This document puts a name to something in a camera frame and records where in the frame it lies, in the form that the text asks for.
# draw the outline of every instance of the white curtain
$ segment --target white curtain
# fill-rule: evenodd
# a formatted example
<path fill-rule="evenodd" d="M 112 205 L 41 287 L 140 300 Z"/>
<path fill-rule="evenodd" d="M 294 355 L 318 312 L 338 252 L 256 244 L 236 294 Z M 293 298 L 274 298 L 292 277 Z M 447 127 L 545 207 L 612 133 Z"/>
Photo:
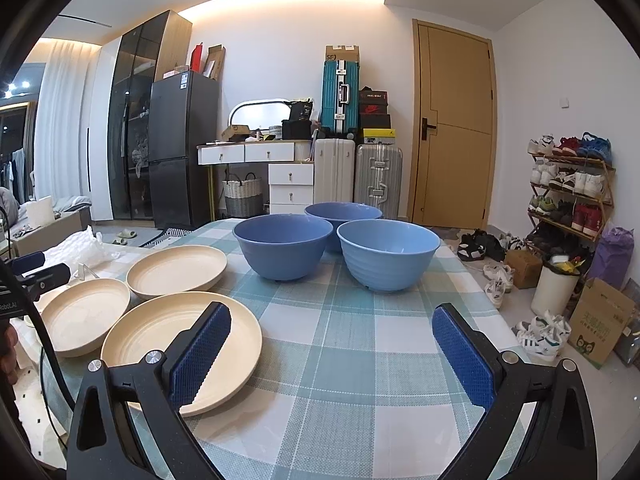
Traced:
<path fill-rule="evenodd" d="M 56 200 L 82 194 L 82 106 L 90 106 L 89 67 L 100 47 L 78 41 L 53 43 L 38 99 L 33 169 L 36 197 L 51 195 Z"/>

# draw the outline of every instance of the wooden door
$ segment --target wooden door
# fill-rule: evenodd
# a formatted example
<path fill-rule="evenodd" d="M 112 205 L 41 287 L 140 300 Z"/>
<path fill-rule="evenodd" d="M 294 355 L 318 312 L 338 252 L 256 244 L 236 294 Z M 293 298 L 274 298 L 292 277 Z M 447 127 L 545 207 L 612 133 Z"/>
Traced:
<path fill-rule="evenodd" d="M 418 25 L 418 44 L 420 131 L 412 220 L 480 228 L 486 225 L 494 171 L 490 42 Z"/>

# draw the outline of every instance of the purple bag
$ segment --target purple bag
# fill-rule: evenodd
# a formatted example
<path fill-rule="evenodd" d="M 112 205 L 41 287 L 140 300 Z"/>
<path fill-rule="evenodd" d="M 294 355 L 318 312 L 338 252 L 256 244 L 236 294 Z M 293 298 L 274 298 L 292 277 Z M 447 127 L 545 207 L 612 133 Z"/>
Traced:
<path fill-rule="evenodd" d="M 589 278 L 600 278 L 613 288 L 620 290 L 634 252 L 634 230 L 622 227 L 606 230 L 600 237 Z"/>

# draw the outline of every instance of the drawer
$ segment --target drawer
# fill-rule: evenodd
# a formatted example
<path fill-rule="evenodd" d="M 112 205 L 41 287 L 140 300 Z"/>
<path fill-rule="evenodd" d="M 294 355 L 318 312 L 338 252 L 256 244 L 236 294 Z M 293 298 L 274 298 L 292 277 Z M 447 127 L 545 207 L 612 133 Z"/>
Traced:
<path fill-rule="evenodd" d="M 269 184 L 314 184 L 313 164 L 270 164 Z"/>
<path fill-rule="evenodd" d="M 244 146 L 245 162 L 293 160 L 293 142 L 254 142 Z"/>
<path fill-rule="evenodd" d="M 297 215 L 305 214 L 306 205 L 289 205 L 289 204 L 271 204 L 269 206 L 269 214 L 293 213 Z"/>
<path fill-rule="evenodd" d="M 205 146 L 198 150 L 198 164 L 233 164 L 244 162 L 244 146 Z"/>
<path fill-rule="evenodd" d="M 313 186 L 269 186 L 272 204 L 310 205 L 314 202 Z"/>

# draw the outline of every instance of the blue bowl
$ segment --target blue bowl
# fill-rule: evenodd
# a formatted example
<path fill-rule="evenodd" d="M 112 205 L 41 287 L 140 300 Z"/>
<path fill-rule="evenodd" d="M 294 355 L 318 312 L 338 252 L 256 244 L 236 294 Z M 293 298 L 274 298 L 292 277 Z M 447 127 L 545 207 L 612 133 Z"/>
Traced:
<path fill-rule="evenodd" d="M 342 224 L 337 232 L 351 275 L 383 292 L 420 280 L 440 246 L 436 233 L 397 220 L 356 220 Z"/>
<path fill-rule="evenodd" d="M 287 282 L 312 272 L 333 227 L 308 215 L 263 215 L 234 227 L 245 259 L 268 280 Z"/>
<path fill-rule="evenodd" d="M 382 211 L 370 205 L 356 204 L 354 202 L 321 202 L 319 204 L 308 205 L 305 213 L 312 216 L 319 216 L 331 222 L 334 232 L 331 233 L 326 243 L 326 248 L 334 253 L 341 253 L 342 246 L 335 230 L 345 222 L 352 220 L 364 220 L 367 218 L 380 218 Z"/>

